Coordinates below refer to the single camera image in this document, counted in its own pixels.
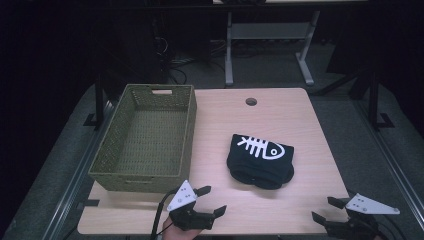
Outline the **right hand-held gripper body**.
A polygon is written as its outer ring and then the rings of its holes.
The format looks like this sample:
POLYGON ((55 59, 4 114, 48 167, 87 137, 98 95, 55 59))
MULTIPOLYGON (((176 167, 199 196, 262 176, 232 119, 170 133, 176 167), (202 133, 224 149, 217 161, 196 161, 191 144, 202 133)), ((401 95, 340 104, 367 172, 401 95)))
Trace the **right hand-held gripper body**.
POLYGON ((376 200, 356 193, 343 208, 348 214, 346 222, 329 222, 329 236, 344 240, 389 240, 375 219, 375 215, 382 215, 388 219, 389 215, 399 215, 400 210, 376 200))

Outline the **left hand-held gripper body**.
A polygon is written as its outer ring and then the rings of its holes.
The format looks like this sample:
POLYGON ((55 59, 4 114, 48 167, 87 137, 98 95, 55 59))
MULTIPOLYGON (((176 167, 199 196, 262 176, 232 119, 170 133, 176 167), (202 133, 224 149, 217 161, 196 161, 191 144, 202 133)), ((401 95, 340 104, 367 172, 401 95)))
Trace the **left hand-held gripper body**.
POLYGON ((166 210, 176 227, 184 231, 212 229, 215 221, 213 213, 197 212, 194 209, 198 198, 194 193, 194 188, 187 180, 175 191, 166 210))

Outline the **black cloth fishbone print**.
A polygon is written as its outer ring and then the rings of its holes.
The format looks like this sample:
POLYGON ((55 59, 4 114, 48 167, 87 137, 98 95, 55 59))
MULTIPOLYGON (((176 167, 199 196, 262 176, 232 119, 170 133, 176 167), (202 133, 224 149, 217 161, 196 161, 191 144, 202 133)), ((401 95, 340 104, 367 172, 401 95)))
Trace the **black cloth fishbone print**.
POLYGON ((276 190, 294 176, 293 155, 292 146, 234 134, 227 167, 231 176, 243 184, 276 190))

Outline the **person's left hand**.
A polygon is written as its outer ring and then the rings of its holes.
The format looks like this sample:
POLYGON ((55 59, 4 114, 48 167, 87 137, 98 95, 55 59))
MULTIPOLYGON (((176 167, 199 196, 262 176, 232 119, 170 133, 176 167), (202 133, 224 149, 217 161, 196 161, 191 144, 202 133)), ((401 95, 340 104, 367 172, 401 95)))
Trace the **person's left hand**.
POLYGON ((200 229, 181 230, 168 217, 163 223, 162 240, 194 240, 201 233, 200 229))

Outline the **grey metal desk frame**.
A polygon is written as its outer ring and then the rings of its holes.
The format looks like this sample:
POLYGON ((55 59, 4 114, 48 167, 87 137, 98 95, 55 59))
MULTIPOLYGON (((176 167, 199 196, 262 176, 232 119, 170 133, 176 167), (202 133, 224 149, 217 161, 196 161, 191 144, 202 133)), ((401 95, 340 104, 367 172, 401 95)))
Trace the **grey metal desk frame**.
POLYGON ((232 86, 232 42, 234 40, 303 40, 304 46, 295 54, 296 61, 307 86, 313 86, 314 80, 306 63, 320 11, 312 14, 309 22, 295 23, 234 23, 232 13, 227 14, 226 52, 225 52, 225 85, 232 86))

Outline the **aluminium floor rail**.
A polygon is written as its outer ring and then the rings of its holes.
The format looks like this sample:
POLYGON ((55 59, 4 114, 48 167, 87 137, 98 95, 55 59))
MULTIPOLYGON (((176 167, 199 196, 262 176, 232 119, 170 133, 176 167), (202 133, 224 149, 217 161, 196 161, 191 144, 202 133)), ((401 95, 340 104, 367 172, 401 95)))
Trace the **aluminium floor rail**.
POLYGON ((88 146, 78 162, 75 172, 73 173, 70 182, 65 188, 57 206, 55 207, 53 217, 49 221, 47 228, 43 234, 42 240, 58 240, 59 234, 64 226, 66 218, 71 210, 75 198, 83 184, 84 179, 88 174, 88 169, 94 159, 95 152, 104 136, 106 125, 109 123, 114 106, 110 101, 100 107, 100 112, 97 115, 103 114, 103 122, 96 126, 91 135, 88 146))
POLYGON ((378 149, 382 153, 386 164, 388 165, 389 172, 391 173, 394 181, 398 185, 398 188, 400 189, 411 212, 419 221, 424 222, 424 202, 418 196, 415 189, 411 185, 409 179, 407 178, 406 174, 401 169, 400 165, 397 162, 397 159, 395 158, 395 155, 389 149, 389 146, 380 134, 379 129, 373 127, 372 124, 368 121, 365 107, 357 101, 354 101, 353 105, 356 111, 358 112, 362 122, 366 126, 369 134, 376 143, 378 149))

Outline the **black metal stand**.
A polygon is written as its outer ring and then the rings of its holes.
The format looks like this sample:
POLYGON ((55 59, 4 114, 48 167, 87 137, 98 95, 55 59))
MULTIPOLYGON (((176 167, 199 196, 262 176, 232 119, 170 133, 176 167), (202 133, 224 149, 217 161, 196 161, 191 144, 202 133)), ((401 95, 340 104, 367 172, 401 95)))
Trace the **black metal stand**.
POLYGON ((369 80, 368 121, 375 131, 381 128, 394 128, 394 124, 386 113, 378 112, 379 81, 375 71, 369 80))
POLYGON ((102 88, 102 77, 98 75, 94 84, 95 90, 95 112, 90 113, 84 122, 84 126, 93 126, 98 130, 104 120, 104 100, 103 100, 103 88, 102 88))

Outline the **olive woven basket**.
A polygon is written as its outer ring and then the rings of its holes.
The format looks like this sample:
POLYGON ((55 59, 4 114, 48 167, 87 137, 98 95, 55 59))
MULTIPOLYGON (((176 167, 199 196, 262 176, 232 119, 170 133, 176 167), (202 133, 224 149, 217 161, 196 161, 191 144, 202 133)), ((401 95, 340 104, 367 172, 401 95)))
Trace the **olive woven basket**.
POLYGON ((197 101, 191 85, 125 87, 89 169, 104 189, 165 193, 190 175, 197 101))

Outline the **black table bracket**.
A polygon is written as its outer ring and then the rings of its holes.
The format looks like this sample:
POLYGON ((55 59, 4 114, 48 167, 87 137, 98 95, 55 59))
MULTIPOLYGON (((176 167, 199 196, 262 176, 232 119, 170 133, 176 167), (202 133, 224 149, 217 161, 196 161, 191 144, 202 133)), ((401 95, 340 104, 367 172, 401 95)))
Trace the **black table bracket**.
POLYGON ((84 208, 86 206, 97 207, 99 202, 100 202, 100 200, 98 200, 98 199, 87 199, 86 201, 79 202, 77 207, 78 208, 84 208))

